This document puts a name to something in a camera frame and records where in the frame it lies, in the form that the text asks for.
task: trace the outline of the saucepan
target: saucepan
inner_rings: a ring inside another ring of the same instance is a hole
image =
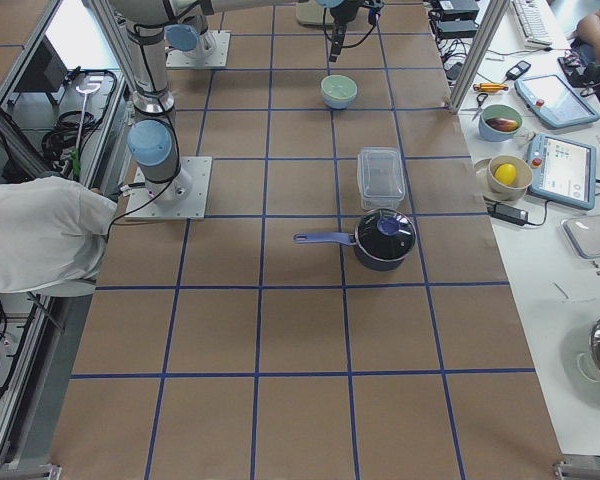
[[[345,232],[297,233],[296,243],[340,243],[353,246],[356,257],[372,270],[393,270],[416,243],[416,232],[406,215],[379,208],[364,215],[353,234]]]

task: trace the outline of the mint green bowl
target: mint green bowl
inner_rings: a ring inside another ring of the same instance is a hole
[[[344,75],[329,75],[320,82],[324,103],[331,108],[341,110],[350,106],[358,95],[356,82]]]

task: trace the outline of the pot lid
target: pot lid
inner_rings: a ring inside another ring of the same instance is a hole
[[[373,210],[356,227],[358,245],[379,260],[398,260],[411,251],[416,234],[411,221],[387,208]]]

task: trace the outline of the beige bowl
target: beige bowl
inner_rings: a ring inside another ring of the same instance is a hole
[[[516,179],[511,185],[505,185],[500,183],[494,177],[495,171],[498,167],[504,163],[510,163],[516,167]],[[527,187],[531,185],[533,180],[533,171],[526,162],[520,160],[518,157],[511,155],[498,155],[489,161],[489,168],[487,169],[487,183],[489,187],[495,192],[503,194],[503,199],[513,200],[520,198],[524,195]]]

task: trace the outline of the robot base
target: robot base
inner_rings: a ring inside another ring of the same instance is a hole
[[[229,55],[229,39],[231,34],[224,30],[214,32],[216,37],[215,51],[205,58],[192,58],[180,50],[173,50],[167,56],[167,68],[173,70],[196,70],[204,68],[224,68]]]
[[[181,157],[181,168],[191,175],[191,190],[182,199],[170,202],[152,202],[137,212],[127,215],[130,220],[193,220],[204,219],[211,178],[211,157]],[[138,169],[134,182],[144,182],[144,175]],[[149,201],[149,193],[144,188],[131,190],[127,212]]]

